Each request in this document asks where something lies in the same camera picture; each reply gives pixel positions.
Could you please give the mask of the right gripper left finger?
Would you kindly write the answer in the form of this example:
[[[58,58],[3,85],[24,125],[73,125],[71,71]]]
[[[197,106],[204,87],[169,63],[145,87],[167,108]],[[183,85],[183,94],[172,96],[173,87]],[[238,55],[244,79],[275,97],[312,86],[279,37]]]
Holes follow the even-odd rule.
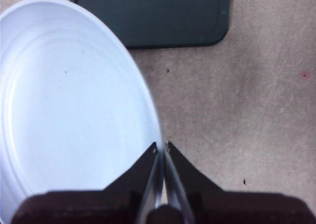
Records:
[[[103,190],[54,191],[27,198],[13,224],[138,224],[155,208],[158,148],[152,143]]]

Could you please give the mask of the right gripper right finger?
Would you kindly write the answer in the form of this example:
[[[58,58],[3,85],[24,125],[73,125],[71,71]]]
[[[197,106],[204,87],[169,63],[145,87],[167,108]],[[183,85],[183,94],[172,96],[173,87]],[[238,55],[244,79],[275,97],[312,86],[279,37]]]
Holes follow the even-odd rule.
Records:
[[[225,191],[168,142],[164,177],[169,205],[187,224],[314,224],[301,199],[267,192]]]

